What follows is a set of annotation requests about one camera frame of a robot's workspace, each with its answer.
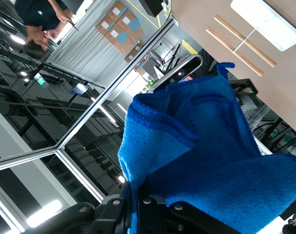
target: yellow line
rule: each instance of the yellow line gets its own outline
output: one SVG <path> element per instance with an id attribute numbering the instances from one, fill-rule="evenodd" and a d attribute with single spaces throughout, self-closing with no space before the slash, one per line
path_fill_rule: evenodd
<path id="1" fill-rule="evenodd" d="M 158 26 L 160 28 L 161 27 L 161 21 L 159 20 L 159 15 L 157 16 L 157 19 L 158 19 Z"/>
<path id="2" fill-rule="evenodd" d="M 182 39 L 182 45 L 185 47 L 192 55 L 197 54 L 197 51 L 184 39 Z"/>
<path id="3" fill-rule="evenodd" d="M 139 9 L 138 8 L 136 8 L 135 7 L 135 5 L 133 5 L 129 0 L 127 0 L 136 10 L 138 10 L 139 11 Z M 151 21 L 151 20 L 149 20 L 148 19 L 148 17 L 146 17 L 141 11 L 139 11 L 150 23 L 152 23 L 157 29 L 158 29 L 158 27 Z"/>

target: screw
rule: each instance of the screw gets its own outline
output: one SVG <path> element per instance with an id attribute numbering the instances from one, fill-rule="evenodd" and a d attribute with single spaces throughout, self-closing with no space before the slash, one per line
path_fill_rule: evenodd
<path id="1" fill-rule="evenodd" d="M 145 199 L 143 200 L 143 203 L 146 204 L 146 205 L 149 205 L 149 204 L 151 204 L 151 199 L 149 199 L 149 198 L 145 198 Z"/>
<path id="2" fill-rule="evenodd" d="M 114 200 L 113 201 L 113 205 L 119 205 L 120 204 L 120 201 L 119 200 Z"/>
<path id="3" fill-rule="evenodd" d="M 83 206 L 83 207 L 81 207 L 81 208 L 79 209 L 79 212 L 83 213 L 83 212 L 85 212 L 85 211 L 87 211 L 87 210 L 88 210 L 88 208 L 87 208 L 86 206 Z"/>
<path id="4" fill-rule="evenodd" d="M 176 205 L 174 206 L 174 208 L 175 208 L 175 210 L 177 210 L 177 211 L 182 211 L 183 206 L 182 206 L 181 204 L 176 204 Z"/>

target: white curtain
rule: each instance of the white curtain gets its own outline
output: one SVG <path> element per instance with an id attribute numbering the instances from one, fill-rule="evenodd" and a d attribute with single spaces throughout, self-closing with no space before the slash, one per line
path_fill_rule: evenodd
<path id="1" fill-rule="evenodd" d="M 95 28 L 115 0 L 95 0 L 86 15 L 72 29 L 47 62 L 80 75 L 87 81 L 108 86 L 127 62 Z"/>

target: cardboard box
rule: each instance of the cardboard box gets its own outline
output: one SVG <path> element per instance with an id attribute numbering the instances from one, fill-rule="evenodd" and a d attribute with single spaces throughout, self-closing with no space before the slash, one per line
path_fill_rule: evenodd
<path id="1" fill-rule="evenodd" d="M 144 35 L 139 20 L 130 11 L 126 11 L 117 21 L 117 25 L 127 33 L 133 44 L 136 44 Z"/>
<path id="2" fill-rule="evenodd" d="M 99 24 L 96 25 L 96 28 L 102 35 L 106 35 L 115 25 L 115 21 L 109 17 L 105 16 L 102 20 L 100 20 Z"/>
<path id="3" fill-rule="evenodd" d="M 126 32 L 118 25 L 114 25 L 105 37 L 122 55 L 126 55 L 134 46 Z"/>
<path id="4" fill-rule="evenodd" d="M 143 76 L 146 71 L 143 69 L 143 65 L 145 64 L 147 60 L 143 58 L 140 63 L 135 67 L 135 71 L 138 72 L 141 76 Z"/>
<path id="5" fill-rule="evenodd" d="M 114 6 L 111 7 L 111 9 L 107 12 L 107 15 L 113 19 L 114 22 L 117 22 L 119 18 L 121 18 L 125 12 L 127 11 L 127 8 L 120 3 L 119 1 L 114 4 Z"/>
<path id="6" fill-rule="evenodd" d="M 142 44 L 141 43 L 138 43 L 134 49 L 132 49 L 132 51 L 125 57 L 125 60 L 126 62 L 130 62 L 134 57 L 135 55 L 138 53 L 138 51 L 142 48 Z"/>

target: hair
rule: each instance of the hair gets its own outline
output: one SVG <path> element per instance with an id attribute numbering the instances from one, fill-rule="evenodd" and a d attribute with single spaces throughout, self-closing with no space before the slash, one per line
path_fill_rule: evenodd
<path id="1" fill-rule="evenodd" d="M 296 226 L 293 226 L 293 224 L 286 224 L 282 228 L 283 234 L 296 234 Z"/>
<path id="2" fill-rule="evenodd" d="M 33 40 L 23 46 L 23 51 L 30 57 L 37 60 L 44 60 L 48 52 L 45 52 L 40 45 L 37 45 Z"/>

